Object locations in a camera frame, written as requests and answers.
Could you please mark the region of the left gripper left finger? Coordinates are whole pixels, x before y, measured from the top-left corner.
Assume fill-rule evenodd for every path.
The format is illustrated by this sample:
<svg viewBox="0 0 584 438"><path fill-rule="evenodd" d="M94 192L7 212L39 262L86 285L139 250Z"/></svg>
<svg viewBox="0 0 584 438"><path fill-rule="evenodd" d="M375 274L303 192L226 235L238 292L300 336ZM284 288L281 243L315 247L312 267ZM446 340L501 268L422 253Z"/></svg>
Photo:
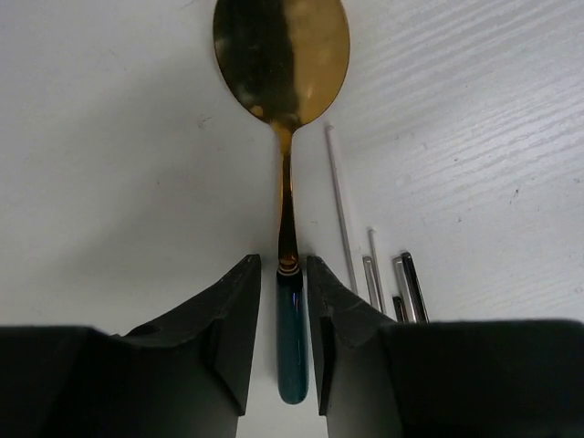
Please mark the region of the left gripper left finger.
<svg viewBox="0 0 584 438"><path fill-rule="evenodd" d="M233 437L245 414L261 290L247 255L124 336L1 329L4 437Z"/></svg>

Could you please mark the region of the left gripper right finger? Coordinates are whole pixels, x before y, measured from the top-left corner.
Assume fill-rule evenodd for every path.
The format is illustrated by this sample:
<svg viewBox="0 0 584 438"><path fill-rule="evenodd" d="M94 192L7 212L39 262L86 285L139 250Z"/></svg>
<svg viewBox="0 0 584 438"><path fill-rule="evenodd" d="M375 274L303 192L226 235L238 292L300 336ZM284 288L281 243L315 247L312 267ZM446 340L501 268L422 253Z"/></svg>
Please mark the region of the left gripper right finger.
<svg viewBox="0 0 584 438"><path fill-rule="evenodd" d="M318 411L331 437L580 437L583 326L399 323L307 260Z"/></svg>

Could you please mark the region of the gold round spoon green handle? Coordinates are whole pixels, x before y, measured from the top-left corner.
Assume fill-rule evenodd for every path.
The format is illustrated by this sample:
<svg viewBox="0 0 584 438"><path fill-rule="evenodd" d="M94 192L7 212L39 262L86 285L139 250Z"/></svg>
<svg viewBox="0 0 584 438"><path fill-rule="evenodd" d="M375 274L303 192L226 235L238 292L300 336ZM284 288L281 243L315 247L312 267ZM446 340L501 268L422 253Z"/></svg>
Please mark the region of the gold round spoon green handle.
<svg viewBox="0 0 584 438"><path fill-rule="evenodd" d="M330 1L216 3L214 53L224 82L275 133L281 161L276 269L276 365L281 400L308 393L303 273L297 248L292 141L338 96L349 66L345 8Z"/></svg>

